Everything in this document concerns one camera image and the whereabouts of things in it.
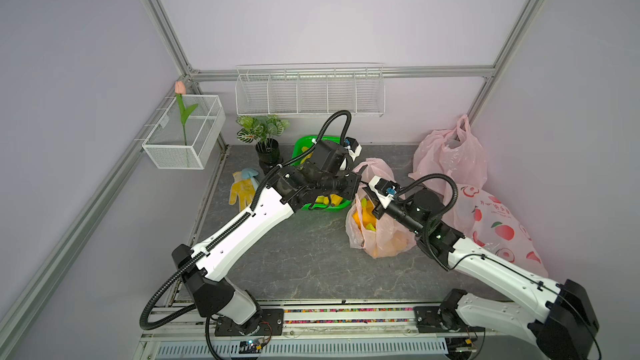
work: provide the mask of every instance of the gray countertop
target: gray countertop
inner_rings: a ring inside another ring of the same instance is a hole
[[[396,181],[412,180],[416,146],[364,146],[356,164],[379,157],[389,164]],[[293,147],[282,146],[285,158]],[[232,146],[213,193],[200,240],[225,225],[239,211],[229,205],[233,172],[262,172],[253,146]],[[348,209],[341,212],[300,210],[270,230],[231,268],[227,277],[258,300],[269,299],[389,299],[439,302],[453,288],[493,300],[505,297],[459,272],[445,272],[417,247],[395,257],[373,259],[349,247],[345,232]]]

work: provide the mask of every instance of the black mounting plate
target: black mounting plate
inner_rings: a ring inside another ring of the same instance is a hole
[[[429,334],[434,332],[450,332],[444,329],[440,324],[440,316],[438,315],[439,306],[416,306],[413,308],[415,314],[415,326],[421,334]],[[469,332],[482,332],[482,327],[469,327]]]
[[[282,335],[284,310],[262,309],[262,321],[269,323],[269,325],[260,324],[260,329],[256,331],[256,333],[252,335],[242,335],[237,328],[237,324],[231,321],[231,318],[220,317],[216,323],[216,336],[268,336],[269,326],[271,326],[272,336]]]

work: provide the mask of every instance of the wire basket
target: wire basket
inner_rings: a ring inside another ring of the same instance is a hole
[[[225,122],[225,112],[216,95],[185,94],[182,100],[185,107],[198,104],[185,124],[187,145],[184,144],[180,108],[174,98],[142,143],[142,148],[159,169],[202,170]]]
[[[243,115],[354,115],[385,112],[382,68],[242,72],[236,81],[237,113]]]

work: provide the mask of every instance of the work glove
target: work glove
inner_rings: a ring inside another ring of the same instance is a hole
[[[255,189],[251,180],[242,179],[242,171],[234,172],[234,183],[231,185],[231,192],[229,194],[229,204],[236,204],[238,198],[240,199],[239,207],[242,211],[253,201],[255,195]]]

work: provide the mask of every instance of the green plastic basket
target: green plastic basket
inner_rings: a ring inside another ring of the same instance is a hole
[[[308,135],[306,137],[300,138],[296,142],[296,145],[293,147],[293,156],[291,156],[291,158],[300,156],[302,154],[302,148],[304,147],[310,148],[311,145],[314,144],[311,140],[315,138],[316,138],[315,135]],[[331,140],[332,142],[340,143],[340,137],[323,137],[323,140]],[[338,204],[337,206],[331,206],[330,204],[327,205],[327,204],[314,203],[314,204],[305,204],[302,207],[302,209],[303,210],[324,210],[326,212],[339,212],[340,210],[347,208],[350,205],[351,205],[350,200],[343,200],[342,203]]]

